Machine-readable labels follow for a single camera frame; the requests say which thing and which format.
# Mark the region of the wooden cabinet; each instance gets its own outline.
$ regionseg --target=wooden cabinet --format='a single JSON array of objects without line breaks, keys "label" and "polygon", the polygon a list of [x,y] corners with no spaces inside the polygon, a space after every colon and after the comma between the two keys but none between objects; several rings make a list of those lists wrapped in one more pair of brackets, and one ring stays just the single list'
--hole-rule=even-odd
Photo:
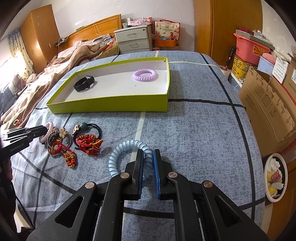
[{"label": "wooden cabinet", "polygon": [[269,229],[267,232],[270,241],[276,240],[290,221],[295,211],[296,169],[288,174],[288,185],[284,196],[280,201],[274,203]]},{"label": "wooden cabinet", "polygon": [[193,0],[196,52],[225,65],[236,45],[235,29],[262,31],[261,0]]},{"label": "wooden cabinet", "polygon": [[59,53],[59,49],[54,46],[59,41],[59,32],[52,6],[47,5],[31,11],[20,27],[20,33],[33,62],[33,69],[38,74],[44,70],[47,62]]}]

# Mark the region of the wooden headboard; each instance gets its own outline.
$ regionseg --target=wooden headboard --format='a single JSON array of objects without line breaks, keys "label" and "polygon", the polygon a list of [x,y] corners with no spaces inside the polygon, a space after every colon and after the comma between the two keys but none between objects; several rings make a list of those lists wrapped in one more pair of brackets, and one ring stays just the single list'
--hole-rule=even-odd
[{"label": "wooden headboard", "polygon": [[110,34],[114,36],[114,31],[121,28],[121,14],[104,18],[70,34],[69,41],[60,45],[60,51],[72,47],[77,41],[80,40],[92,40],[104,34]]}]

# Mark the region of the orange basket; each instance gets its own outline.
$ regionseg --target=orange basket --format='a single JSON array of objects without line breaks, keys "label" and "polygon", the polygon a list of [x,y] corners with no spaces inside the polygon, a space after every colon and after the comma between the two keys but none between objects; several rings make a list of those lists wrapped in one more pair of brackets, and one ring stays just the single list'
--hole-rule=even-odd
[{"label": "orange basket", "polygon": [[176,47],[177,40],[155,40],[155,45],[157,47]]}]

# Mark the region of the patterned curtain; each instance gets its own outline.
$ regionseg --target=patterned curtain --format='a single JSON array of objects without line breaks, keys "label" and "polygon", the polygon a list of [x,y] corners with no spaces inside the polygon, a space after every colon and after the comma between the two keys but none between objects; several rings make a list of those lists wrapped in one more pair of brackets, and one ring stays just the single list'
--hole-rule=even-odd
[{"label": "patterned curtain", "polygon": [[16,73],[27,79],[34,73],[33,63],[25,49],[19,28],[8,35],[8,45],[10,54],[15,59]]}]

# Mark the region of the brown blanket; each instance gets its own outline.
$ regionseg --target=brown blanket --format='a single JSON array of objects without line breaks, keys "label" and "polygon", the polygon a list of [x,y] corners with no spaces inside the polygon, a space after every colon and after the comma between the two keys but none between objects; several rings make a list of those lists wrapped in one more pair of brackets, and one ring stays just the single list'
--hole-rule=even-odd
[{"label": "brown blanket", "polygon": [[16,102],[1,117],[1,129],[14,128],[13,121],[22,119],[18,127],[24,127],[40,100],[52,87],[71,69],[78,66],[83,60],[99,58],[108,45],[85,45],[78,47],[72,54],[63,58],[53,58],[43,72],[30,83]]}]

